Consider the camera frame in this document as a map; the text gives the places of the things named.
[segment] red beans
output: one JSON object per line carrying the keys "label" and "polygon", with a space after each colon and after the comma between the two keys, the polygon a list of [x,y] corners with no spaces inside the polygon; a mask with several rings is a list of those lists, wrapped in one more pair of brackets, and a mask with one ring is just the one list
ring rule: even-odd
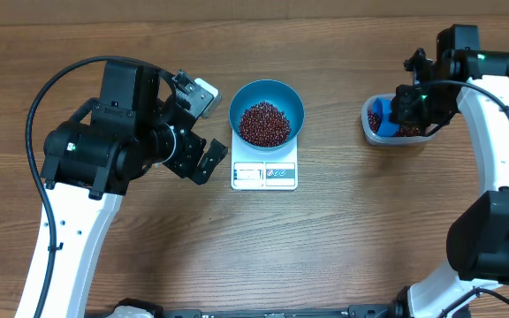
{"label": "red beans", "polygon": [[372,110],[368,110],[368,126],[373,133],[377,133],[380,129],[380,116],[375,114]]}
{"label": "red beans", "polygon": [[256,104],[240,118],[240,136],[256,146],[280,146],[288,141],[291,132],[290,120],[269,102]]}
{"label": "red beans", "polygon": [[[370,126],[370,130],[373,133],[377,133],[380,128],[380,117],[372,112],[372,110],[368,110],[368,126]],[[392,137],[414,137],[414,136],[422,136],[422,130],[418,127],[401,125],[398,131]]]}

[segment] blue scoop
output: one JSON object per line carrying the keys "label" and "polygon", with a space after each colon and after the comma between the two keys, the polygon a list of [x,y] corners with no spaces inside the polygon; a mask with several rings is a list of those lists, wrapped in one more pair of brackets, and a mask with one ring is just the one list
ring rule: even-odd
{"label": "blue scoop", "polygon": [[380,117],[380,128],[378,128],[376,135],[380,137],[392,137],[398,132],[399,125],[391,123],[390,120],[388,120],[392,113],[390,100],[376,98],[375,102],[372,104],[372,112]]}

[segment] blue bowl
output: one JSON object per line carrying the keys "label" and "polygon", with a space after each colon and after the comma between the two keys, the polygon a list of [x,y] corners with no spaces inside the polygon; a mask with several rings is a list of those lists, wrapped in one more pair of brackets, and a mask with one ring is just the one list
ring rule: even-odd
{"label": "blue bowl", "polygon": [[[288,140],[280,146],[260,147],[240,137],[239,123],[241,116],[243,116],[246,110],[262,101],[269,102],[276,106],[276,108],[278,108],[279,111],[283,111],[286,118],[290,120],[292,132],[290,132]],[[300,133],[305,118],[306,111],[304,110],[304,104],[296,91],[283,82],[273,79],[261,79],[247,84],[233,97],[231,107],[229,108],[229,121],[233,131],[245,141],[248,146],[260,151],[272,151],[286,146]]]}

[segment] plastic container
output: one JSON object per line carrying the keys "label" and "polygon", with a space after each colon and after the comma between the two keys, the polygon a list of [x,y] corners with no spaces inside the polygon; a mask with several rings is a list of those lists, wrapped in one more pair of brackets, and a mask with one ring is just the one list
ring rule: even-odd
{"label": "plastic container", "polygon": [[[262,101],[271,103],[278,111],[283,111],[286,118],[290,120],[290,128],[292,128],[292,131],[288,136],[288,140],[280,146],[259,147],[248,143],[240,137],[239,123],[241,116],[245,113],[245,110],[248,110]],[[229,107],[229,122],[233,131],[249,147],[262,152],[278,150],[289,144],[298,133],[300,133],[305,119],[306,111],[304,110],[304,103],[301,101],[300,96],[293,88],[274,79],[260,79],[247,84],[233,97],[231,106]]]}
{"label": "plastic container", "polygon": [[415,136],[415,137],[380,137],[377,134],[373,133],[370,129],[370,125],[368,125],[368,110],[372,108],[373,102],[376,98],[384,98],[391,100],[394,98],[396,94],[380,94],[370,97],[364,105],[362,105],[362,129],[364,130],[364,136],[367,139],[368,143],[374,146],[401,146],[401,145],[409,145],[414,143],[420,143],[432,140],[435,137],[435,134],[429,137],[423,136]]}

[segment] wooden table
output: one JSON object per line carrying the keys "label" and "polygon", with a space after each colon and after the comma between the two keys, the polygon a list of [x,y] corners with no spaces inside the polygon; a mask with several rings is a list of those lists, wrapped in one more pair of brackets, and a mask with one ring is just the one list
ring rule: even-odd
{"label": "wooden table", "polygon": [[[167,169],[131,183],[105,239],[87,309],[125,297],[205,310],[346,307],[385,302],[445,258],[451,223],[477,198],[463,120],[429,144],[374,148],[361,129],[371,95],[410,82],[402,61],[435,56],[437,33],[477,24],[482,47],[509,51],[509,16],[0,27],[0,317],[13,317],[34,251],[41,202],[24,147],[41,86],[85,57],[136,57],[218,87],[223,103],[194,130],[231,144],[233,95],[258,79],[296,89],[307,111],[293,193],[234,192],[229,156],[197,186]],[[46,135],[90,96],[103,64],[59,81],[34,121]],[[509,296],[509,287],[501,290]],[[489,297],[476,317],[509,317]]]}

